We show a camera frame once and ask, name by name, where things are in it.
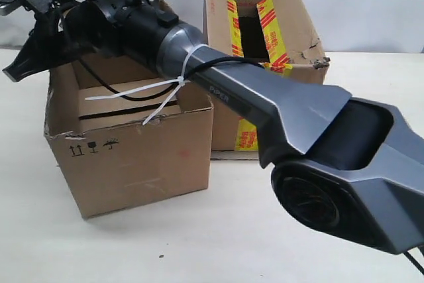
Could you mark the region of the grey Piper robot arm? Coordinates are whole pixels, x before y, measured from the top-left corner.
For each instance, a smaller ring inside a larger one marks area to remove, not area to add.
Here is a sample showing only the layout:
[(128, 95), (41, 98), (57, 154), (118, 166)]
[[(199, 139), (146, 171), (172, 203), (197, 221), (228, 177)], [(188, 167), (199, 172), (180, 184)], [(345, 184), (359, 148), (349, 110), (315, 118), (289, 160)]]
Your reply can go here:
[(423, 247), (423, 139), (397, 107), (229, 56), (155, 0), (1, 0), (4, 16), (19, 7), (36, 22), (12, 81), (90, 52), (190, 81), (256, 127), (260, 165), (301, 224), (393, 255)]

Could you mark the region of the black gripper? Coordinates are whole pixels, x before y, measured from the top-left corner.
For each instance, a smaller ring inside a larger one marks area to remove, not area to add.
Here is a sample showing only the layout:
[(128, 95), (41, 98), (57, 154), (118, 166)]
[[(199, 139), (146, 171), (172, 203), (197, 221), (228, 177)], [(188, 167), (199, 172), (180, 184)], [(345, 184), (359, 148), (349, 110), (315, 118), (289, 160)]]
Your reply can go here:
[(137, 36), (131, 15), (139, 0), (34, 2), (34, 28), (16, 58), (3, 69), (12, 82), (49, 70), (52, 61), (69, 61), (91, 52), (121, 56)]

